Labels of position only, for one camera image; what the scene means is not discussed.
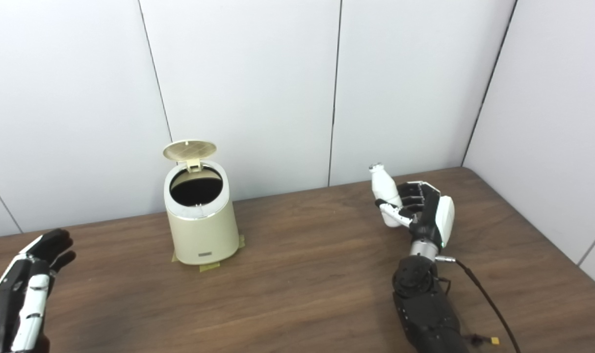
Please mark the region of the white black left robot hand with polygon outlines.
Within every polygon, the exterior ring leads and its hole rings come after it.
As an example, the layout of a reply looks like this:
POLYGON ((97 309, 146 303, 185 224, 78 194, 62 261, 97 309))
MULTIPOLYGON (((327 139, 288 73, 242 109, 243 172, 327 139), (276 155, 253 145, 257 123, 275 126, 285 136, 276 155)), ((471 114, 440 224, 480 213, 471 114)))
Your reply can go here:
POLYGON ((70 232, 39 235, 0 277, 0 353, 48 353, 44 333, 48 299, 59 271, 76 259, 70 232))

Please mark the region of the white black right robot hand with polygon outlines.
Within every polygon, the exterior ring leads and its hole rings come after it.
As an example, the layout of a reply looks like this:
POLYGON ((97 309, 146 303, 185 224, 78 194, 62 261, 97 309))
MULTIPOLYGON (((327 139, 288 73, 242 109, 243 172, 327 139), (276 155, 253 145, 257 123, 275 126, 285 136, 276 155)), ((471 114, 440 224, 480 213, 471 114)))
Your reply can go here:
POLYGON ((374 202, 380 212, 397 226, 409 230, 414 241, 434 244, 437 253, 447 246, 456 213, 452 197, 425 181, 410 181, 396 186, 401 205, 384 199, 374 202))

